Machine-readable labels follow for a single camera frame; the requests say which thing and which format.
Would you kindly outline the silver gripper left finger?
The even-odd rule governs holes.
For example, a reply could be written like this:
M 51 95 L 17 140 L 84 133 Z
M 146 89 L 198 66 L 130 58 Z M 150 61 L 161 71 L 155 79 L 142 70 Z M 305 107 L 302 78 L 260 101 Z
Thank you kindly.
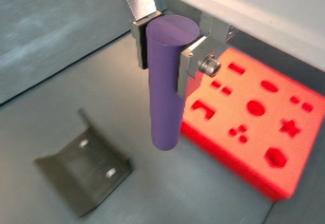
M 134 16 L 131 22 L 132 37 L 138 47 L 138 66 L 147 68 L 147 39 L 146 27 L 149 23 L 163 14 L 157 9 L 155 0 L 126 0 Z

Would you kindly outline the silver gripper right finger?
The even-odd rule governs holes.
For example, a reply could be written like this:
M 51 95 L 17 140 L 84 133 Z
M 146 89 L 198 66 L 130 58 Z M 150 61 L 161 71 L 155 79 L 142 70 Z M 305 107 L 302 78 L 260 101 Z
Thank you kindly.
M 203 12 L 199 20 L 201 35 L 181 52 L 177 91 L 185 99 L 198 88 L 202 76 L 214 77 L 221 69 L 217 50 L 237 33 L 237 28 Z

